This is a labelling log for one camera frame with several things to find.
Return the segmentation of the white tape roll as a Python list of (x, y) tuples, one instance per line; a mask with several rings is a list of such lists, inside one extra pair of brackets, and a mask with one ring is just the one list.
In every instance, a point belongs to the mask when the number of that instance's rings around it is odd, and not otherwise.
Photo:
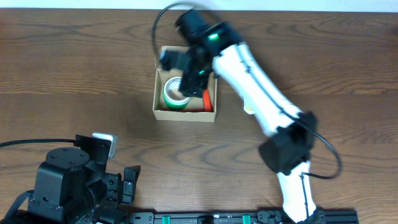
[(177, 89), (179, 92), (181, 92), (179, 90), (181, 82), (182, 82), (181, 77), (169, 78), (164, 85), (164, 92), (167, 90), (174, 90), (174, 89)]

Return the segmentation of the green tape roll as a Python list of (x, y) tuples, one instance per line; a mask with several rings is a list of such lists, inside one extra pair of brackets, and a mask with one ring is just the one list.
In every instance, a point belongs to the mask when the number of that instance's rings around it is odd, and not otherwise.
[(164, 92), (164, 102), (168, 109), (171, 110), (182, 110), (190, 102), (191, 98), (184, 96), (177, 89), (167, 90)]

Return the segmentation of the brown cardboard box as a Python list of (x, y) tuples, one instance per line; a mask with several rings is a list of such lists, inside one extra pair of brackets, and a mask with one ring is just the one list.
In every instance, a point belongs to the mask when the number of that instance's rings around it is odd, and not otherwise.
[[(161, 111), (161, 109), (167, 108), (164, 102), (163, 92), (164, 85), (169, 78), (182, 76), (182, 71), (172, 69), (166, 71), (162, 69), (162, 64), (155, 60), (155, 86), (154, 86), (154, 97), (152, 103), (152, 111), (155, 115), (156, 120), (167, 120), (167, 121), (198, 121), (198, 122), (210, 122), (214, 123), (217, 112), (217, 79), (214, 73), (210, 73), (208, 79), (207, 90), (210, 94), (212, 112), (202, 113), (178, 113), (171, 111)], [(184, 108), (190, 109), (204, 109), (202, 98), (191, 98), (189, 104)]]

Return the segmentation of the red box cutter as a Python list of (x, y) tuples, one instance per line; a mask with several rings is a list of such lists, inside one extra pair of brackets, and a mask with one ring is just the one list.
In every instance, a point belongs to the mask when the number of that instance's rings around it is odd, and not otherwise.
[(178, 113), (202, 113), (202, 112), (206, 112), (204, 109), (175, 110), (175, 109), (170, 109), (170, 108), (164, 108), (164, 109), (161, 109), (161, 111), (171, 111), (171, 112), (178, 112)]

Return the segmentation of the yellow white sticky note pad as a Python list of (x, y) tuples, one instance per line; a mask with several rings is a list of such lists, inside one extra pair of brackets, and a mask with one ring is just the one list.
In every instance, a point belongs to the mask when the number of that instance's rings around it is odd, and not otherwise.
[(248, 105), (244, 105), (244, 111), (247, 114), (254, 114), (255, 113)]

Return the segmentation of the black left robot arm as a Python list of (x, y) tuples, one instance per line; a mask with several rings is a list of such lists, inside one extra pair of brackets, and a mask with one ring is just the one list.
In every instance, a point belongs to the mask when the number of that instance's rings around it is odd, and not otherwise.
[(128, 223), (140, 166), (106, 172), (107, 149), (61, 147), (38, 168), (35, 187), (16, 198), (2, 223)]

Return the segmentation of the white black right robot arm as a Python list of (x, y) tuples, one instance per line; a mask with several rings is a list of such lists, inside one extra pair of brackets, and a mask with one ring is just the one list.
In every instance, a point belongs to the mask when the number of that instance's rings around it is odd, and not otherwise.
[(288, 100), (256, 62), (250, 48), (227, 22), (210, 25), (191, 9), (175, 23), (187, 41), (188, 50), (154, 52), (164, 70), (183, 72), (180, 92), (201, 97), (211, 72), (239, 93), (267, 137), (260, 145), (262, 160), (277, 174), (283, 196), (283, 211), (295, 223), (314, 221), (317, 207), (309, 181), (310, 150), (317, 119)]

